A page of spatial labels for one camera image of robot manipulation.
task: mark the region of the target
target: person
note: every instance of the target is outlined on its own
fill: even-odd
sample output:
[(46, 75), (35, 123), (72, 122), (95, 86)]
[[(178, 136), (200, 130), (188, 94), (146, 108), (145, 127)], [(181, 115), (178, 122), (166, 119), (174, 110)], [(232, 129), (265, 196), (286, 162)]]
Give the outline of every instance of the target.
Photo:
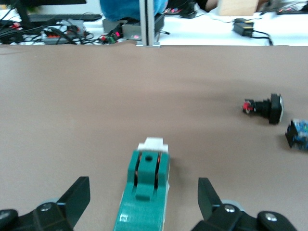
[[(259, 0), (256, 11), (259, 11), (261, 6), (269, 0)], [(200, 9), (210, 12), (217, 7), (218, 0), (197, 0)]]

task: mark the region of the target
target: power adapter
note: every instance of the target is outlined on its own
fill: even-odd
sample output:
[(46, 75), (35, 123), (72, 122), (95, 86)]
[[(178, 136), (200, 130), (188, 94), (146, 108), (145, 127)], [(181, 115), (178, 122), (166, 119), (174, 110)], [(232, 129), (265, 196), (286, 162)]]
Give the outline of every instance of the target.
[(233, 30), (241, 36), (251, 37), (254, 32), (254, 22), (244, 18), (236, 18), (234, 20)]
[(179, 15), (183, 18), (189, 18), (189, 19), (196, 17), (197, 12), (194, 10), (195, 4), (196, 4), (195, 1), (188, 2), (187, 8), (180, 11)]
[(21, 33), (18, 33), (19, 30), (9, 27), (4, 27), (0, 32), (0, 43), (2, 44), (11, 44), (13, 42), (19, 43), (23, 42), (24, 38)]

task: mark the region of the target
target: computer monitor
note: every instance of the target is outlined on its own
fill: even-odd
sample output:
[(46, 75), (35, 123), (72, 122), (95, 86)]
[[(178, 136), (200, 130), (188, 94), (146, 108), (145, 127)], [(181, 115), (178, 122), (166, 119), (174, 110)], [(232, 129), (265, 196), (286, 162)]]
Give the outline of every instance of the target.
[[(0, 4), (10, 5), (17, 2), (16, 0), (0, 0)], [(43, 6), (43, 5), (71, 5), (85, 4), (86, 0), (19, 0), (24, 6)]]
[(86, 0), (0, 0), (0, 4), (14, 5), (20, 15), (22, 26), (25, 29), (36, 27), (30, 22), (27, 7), (36, 7), (43, 5), (70, 5), (86, 4)]

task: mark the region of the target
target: green terminal block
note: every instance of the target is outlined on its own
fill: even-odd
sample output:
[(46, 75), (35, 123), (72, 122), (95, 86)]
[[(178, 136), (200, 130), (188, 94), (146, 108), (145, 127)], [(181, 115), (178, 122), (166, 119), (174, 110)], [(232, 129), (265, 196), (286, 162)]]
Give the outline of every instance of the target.
[(132, 154), (114, 231), (162, 231), (170, 156), (162, 138), (147, 138)]

